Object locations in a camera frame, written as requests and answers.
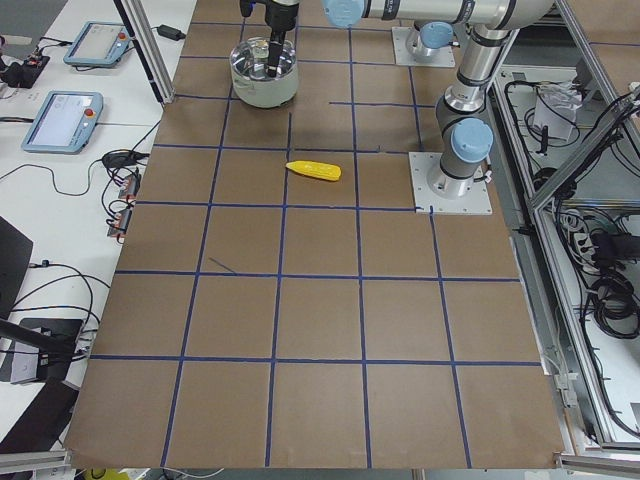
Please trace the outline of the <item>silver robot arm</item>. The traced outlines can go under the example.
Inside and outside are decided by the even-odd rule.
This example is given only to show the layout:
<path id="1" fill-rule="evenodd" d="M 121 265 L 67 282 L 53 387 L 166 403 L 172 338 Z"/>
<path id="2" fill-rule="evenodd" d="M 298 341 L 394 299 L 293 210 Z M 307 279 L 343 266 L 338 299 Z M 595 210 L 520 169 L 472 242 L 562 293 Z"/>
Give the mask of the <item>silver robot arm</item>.
<path id="1" fill-rule="evenodd" d="M 456 78 L 436 107 L 444 152 L 428 181 L 437 195 L 453 200 L 468 193 L 494 141 L 491 128 L 480 118 L 487 89 L 517 32 L 541 19 L 551 6 L 550 1 L 537 0 L 429 3 L 428 19 L 471 26 Z"/>
<path id="2" fill-rule="evenodd" d="M 271 29 L 265 72 L 274 78 L 278 74 L 286 33 L 296 27 L 299 3 L 265 0 L 262 4 L 264 21 Z M 324 1 L 322 8 L 329 23 L 343 29 L 355 26 L 363 18 L 472 21 L 500 29 L 508 25 L 515 5 L 514 1 Z"/>

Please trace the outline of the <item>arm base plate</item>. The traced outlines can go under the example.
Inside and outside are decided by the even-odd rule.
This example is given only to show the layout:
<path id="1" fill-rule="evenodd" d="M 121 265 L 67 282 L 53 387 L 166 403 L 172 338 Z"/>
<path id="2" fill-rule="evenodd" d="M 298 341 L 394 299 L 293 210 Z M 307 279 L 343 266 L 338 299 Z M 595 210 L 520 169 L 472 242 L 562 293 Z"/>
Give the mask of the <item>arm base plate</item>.
<path id="1" fill-rule="evenodd" d="M 491 215 L 493 213 L 487 184 L 480 166 L 468 179 L 445 175 L 439 152 L 410 152 L 409 164 L 415 211 L 440 215 Z"/>
<path id="2" fill-rule="evenodd" d="M 429 22 L 419 28 L 393 27 L 395 64 L 453 68 L 453 27 L 445 22 Z"/>

